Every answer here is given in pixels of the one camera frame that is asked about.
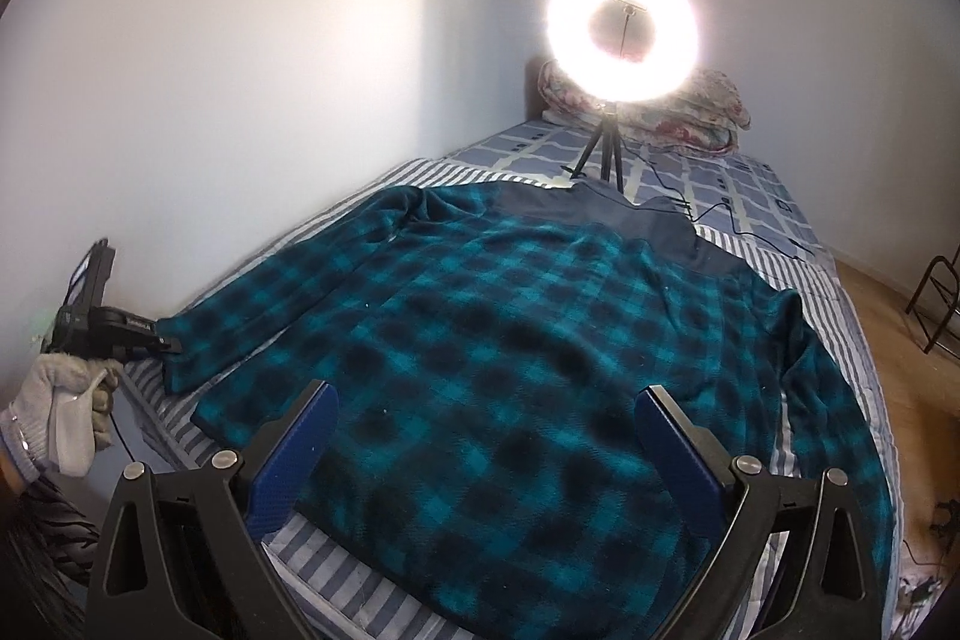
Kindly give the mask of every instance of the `blue rubber pad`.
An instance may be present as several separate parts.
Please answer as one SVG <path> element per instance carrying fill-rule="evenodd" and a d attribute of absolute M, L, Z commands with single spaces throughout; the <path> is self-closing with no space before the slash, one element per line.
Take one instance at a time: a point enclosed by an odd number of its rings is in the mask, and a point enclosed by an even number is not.
<path fill-rule="evenodd" d="M 333 436 L 339 410 L 337 390 L 320 386 L 257 473 L 245 519 L 253 540 L 277 531 L 290 518 L 296 497 Z"/>
<path fill-rule="evenodd" d="M 723 490 L 690 440 L 645 389 L 637 394 L 634 426 L 643 452 L 677 504 L 691 533 L 717 543 L 727 529 Z"/>

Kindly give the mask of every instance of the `tripod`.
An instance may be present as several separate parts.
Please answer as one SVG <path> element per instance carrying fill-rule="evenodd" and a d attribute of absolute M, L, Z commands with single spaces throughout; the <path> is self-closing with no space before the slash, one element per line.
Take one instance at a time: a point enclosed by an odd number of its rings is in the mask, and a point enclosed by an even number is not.
<path fill-rule="evenodd" d="M 577 165 L 570 170 L 570 179 L 575 180 L 584 173 L 584 166 L 587 165 L 587 159 L 596 148 L 599 140 L 603 139 L 603 148 L 601 148 L 600 159 L 600 179 L 604 182 L 610 181 L 611 158 L 616 163 L 616 189 L 623 193 L 623 150 L 621 149 L 622 140 L 620 138 L 620 126 L 616 122 L 616 114 L 605 112 L 600 124 L 593 129 L 587 146 L 584 148 L 577 161 Z"/>
<path fill-rule="evenodd" d="M 623 4 L 623 34 L 620 38 L 620 58 L 623 58 L 623 49 L 627 43 L 627 26 L 630 25 L 630 18 L 633 15 L 637 14 L 637 11 L 640 11 L 643 7 L 634 4 L 629 0 L 617 0 Z M 587 146 L 584 148 L 583 153 L 580 156 L 580 160 L 577 161 L 577 165 L 570 170 L 568 167 L 563 167 L 568 172 L 570 172 L 570 179 L 575 180 L 577 177 L 581 176 L 584 173 L 584 166 L 587 165 L 587 159 L 590 157 L 590 153 L 593 152 L 596 148 L 599 140 L 603 139 L 603 148 L 601 148 L 602 157 L 600 159 L 600 179 L 604 182 L 610 181 L 610 164 L 611 158 L 616 164 L 616 189 L 623 193 L 623 140 L 620 138 L 620 126 L 616 122 L 616 103 L 613 103 L 613 111 L 610 109 L 610 105 L 604 106 L 603 118 L 600 121 L 600 124 L 593 130 L 590 139 L 587 142 Z"/>

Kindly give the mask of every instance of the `black clamp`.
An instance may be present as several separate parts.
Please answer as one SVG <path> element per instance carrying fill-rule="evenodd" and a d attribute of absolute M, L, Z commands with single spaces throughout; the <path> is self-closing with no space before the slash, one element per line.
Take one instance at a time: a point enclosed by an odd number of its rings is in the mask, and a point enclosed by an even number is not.
<path fill-rule="evenodd" d="M 328 446 L 339 403 L 312 381 L 242 452 L 200 469 L 124 469 L 90 576 L 89 640 L 315 640 L 262 550 Z"/>
<path fill-rule="evenodd" d="M 70 275 L 64 304 L 56 312 L 45 353 L 120 362 L 181 352 L 179 340 L 163 338 L 151 319 L 102 304 L 116 251 L 98 239 Z"/>
<path fill-rule="evenodd" d="M 656 640 L 722 637 L 781 531 L 790 535 L 750 637 L 880 638 L 877 576 L 846 473 L 784 477 L 754 456 L 732 458 L 662 386 L 637 395 L 635 426 L 685 524 L 715 546 Z"/>

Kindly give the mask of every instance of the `wooden floor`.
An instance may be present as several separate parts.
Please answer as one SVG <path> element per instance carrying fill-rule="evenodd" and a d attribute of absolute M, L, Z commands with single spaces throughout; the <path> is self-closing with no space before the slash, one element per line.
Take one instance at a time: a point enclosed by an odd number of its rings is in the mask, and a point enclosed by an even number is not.
<path fill-rule="evenodd" d="M 923 355 L 906 300 L 889 287 L 843 263 L 837 271 L 853 300 L 870 343 L 890 425 L 899 450 L 906 527 L 904 536 L 920 562 L 939 562 L 943 551 L 930 533 L 936 501 L 960 499 L 960 362 L 937 348 Z M 933 575 L 901 549 L 904 571 Z M 944 573 L 960 563 L 960 540 L 944 560 Z"/>

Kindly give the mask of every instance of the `ring light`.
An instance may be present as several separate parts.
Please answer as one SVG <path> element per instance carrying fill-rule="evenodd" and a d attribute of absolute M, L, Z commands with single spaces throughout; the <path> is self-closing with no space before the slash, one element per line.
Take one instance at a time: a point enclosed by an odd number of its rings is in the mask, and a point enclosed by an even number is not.
<path fill-rule="evenodd" d="M 645 101 L 680 87 L 697 59 L 697 25 L 687 0 L 627 0 L 646 11 L 654 43 L 640 62 L 603 52 L 589 22 L 609 0 L 550 0 L 547 38 L 560 68 L 592 95 L 608 101 Z"/>

